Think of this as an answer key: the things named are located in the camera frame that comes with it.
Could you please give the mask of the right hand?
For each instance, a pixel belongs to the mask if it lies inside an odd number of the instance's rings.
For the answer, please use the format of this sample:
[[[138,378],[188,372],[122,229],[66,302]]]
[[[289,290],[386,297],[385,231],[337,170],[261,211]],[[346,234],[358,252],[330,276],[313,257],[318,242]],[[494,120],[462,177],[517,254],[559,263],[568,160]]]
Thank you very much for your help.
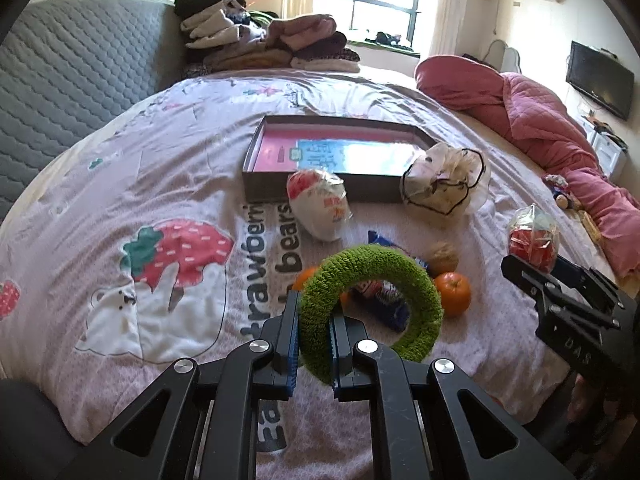
[[[570,403],[566,409],[566,419],[572,424],[578,422],[586,416],[598,414],[603,410],[604,389],[593,385],[591,382],[578,374],[576,376],[572,392],[570,393]]]

